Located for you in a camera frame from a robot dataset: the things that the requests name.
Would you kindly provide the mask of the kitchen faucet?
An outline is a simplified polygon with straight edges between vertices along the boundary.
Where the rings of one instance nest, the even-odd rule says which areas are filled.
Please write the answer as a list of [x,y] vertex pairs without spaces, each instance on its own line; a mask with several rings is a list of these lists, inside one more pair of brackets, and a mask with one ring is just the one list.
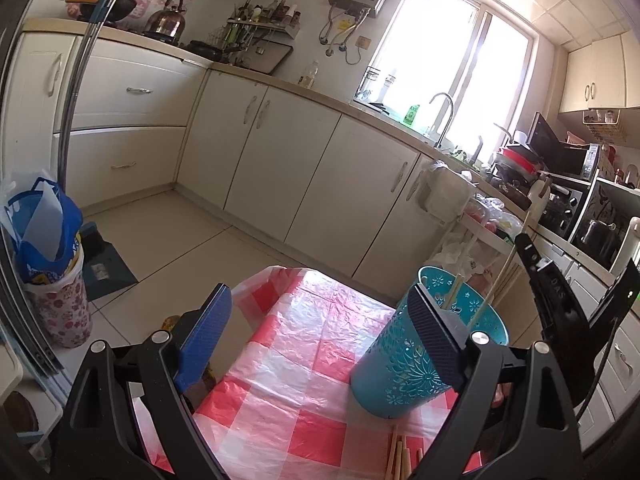
[[456,104],[454,104],[454,99],[448,92],[435,93],[430,99],[430,104],[433,104],[438,98],[443,98],[444,104],[440,107],[440,111],[431,128],[434,148],[442,147],[442,142],[445,141],[446,135],[454,121],[454,115],[456,114]]

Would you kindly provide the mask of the yellow patterned slipper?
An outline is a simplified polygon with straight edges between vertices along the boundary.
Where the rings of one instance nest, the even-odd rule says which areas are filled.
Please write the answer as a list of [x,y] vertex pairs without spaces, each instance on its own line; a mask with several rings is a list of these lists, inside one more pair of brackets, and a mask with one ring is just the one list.
[[165,318],[160,329],[171,333],[174,327],[179,323],[180,318],[180,315],[171,315],[169,318]]

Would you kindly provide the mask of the black toaster oven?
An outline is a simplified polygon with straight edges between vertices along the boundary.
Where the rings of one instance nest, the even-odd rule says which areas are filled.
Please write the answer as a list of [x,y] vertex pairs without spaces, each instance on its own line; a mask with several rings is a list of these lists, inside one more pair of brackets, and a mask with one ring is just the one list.
[[538,224],[563,240],[569,240],[585,206],[589,186],[553,177],[547,205]]

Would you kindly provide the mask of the white rolling storage cart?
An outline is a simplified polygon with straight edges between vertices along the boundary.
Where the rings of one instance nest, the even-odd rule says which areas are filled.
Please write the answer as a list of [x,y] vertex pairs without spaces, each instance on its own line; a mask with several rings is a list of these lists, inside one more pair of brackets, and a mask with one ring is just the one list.
[[[463,223],[469,230],[477,232],[480,241],[474,248],[474,258],[478,263],[477,271],[465,282],[474,287],[483,297],[485,297],[490,289],[491,284],[495,281],[503,263],[506,261],[506,257],[509,255],[513,243],[510,237],[498,230],[497,222],[486,221],[486,214],[480,211],[480,204],[476,200],[471,200],[468,206],[474,206],[474,212],[470,216],[466,211],[454,220],[448,226],[445,233],[442,234],[439,242],[437,243],[432,254],[425,261],[430,266],[438,266],[441,269],[439,248],[442,246],[442,239],[447,231],[457,223]],[[514,285],[514,283],[520,277],[522,266],[516,261],[516,257],[513,258],[510,269],[506,274],[506,277],[502,279],[499,286],[495,291],[495,295],[491,299],[491,304],[495,307],[503,300],[508,291]]]

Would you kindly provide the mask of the red white checkered tablecloth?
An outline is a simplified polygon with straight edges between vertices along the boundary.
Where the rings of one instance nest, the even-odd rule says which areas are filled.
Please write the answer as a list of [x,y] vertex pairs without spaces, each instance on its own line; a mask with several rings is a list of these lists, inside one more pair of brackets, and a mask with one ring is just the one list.
[[382,479],[395,434],[427,450],[456,394],[400,422],[354,399],[349,375],[392,317],[310,269],[268,266],[232,290],[253,335],[193,416],[232,479]]

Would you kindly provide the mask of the white electric kettle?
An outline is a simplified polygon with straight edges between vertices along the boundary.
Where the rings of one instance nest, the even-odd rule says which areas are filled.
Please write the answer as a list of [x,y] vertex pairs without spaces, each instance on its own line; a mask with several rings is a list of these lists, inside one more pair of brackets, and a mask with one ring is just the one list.
[[616,259],[611,268],[612,275],[620,275],[626,269],[627,263],[631,262],[639,266],[640,261],[640,218],[632,217],[629,221],[628,230],[624,236],[623,243],[617,253]]

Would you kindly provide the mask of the black microwave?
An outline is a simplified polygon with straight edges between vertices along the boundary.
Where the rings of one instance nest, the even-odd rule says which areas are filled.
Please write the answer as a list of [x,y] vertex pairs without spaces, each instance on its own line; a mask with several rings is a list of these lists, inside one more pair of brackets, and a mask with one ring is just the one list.
[[539,112],[529,129],[527,145],[552,174],[591,181],[598,169],[599,144],[561,142]]

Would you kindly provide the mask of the blue plastic bag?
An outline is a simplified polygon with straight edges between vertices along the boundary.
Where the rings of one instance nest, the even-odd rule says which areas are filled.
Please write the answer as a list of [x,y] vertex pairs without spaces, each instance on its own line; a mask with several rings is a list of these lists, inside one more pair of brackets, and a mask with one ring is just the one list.
[[10,174],[1,181],[1,225],[25,284],[54,284],[70,273],[83,221],[77,205],[44,171]]

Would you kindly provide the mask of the plastic bottle on counter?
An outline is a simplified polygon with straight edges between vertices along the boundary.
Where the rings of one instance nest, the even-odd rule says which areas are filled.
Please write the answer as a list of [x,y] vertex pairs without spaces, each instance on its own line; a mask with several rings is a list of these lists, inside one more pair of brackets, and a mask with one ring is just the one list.
[[311,62],[300,75],[298,84],[305,89],[311,89],[319,73],[319,62]]

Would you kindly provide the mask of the stainless steel kettle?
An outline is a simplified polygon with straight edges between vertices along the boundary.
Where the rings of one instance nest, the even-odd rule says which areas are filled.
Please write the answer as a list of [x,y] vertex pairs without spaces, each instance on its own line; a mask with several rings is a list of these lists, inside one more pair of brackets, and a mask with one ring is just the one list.
[[163,9],[150,16],[143,35],[176,46],[186,28],[183,5],[184,0],[166,0]]

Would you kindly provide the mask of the wall dish rack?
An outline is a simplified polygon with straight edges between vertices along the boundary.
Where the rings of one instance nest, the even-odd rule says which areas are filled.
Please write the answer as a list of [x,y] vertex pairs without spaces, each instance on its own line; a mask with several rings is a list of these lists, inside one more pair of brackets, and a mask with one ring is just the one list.
[[286,0],[245,0],[209,35],[208,43],[221,63],[273,75],[294,51],[301,16],[298,6]]

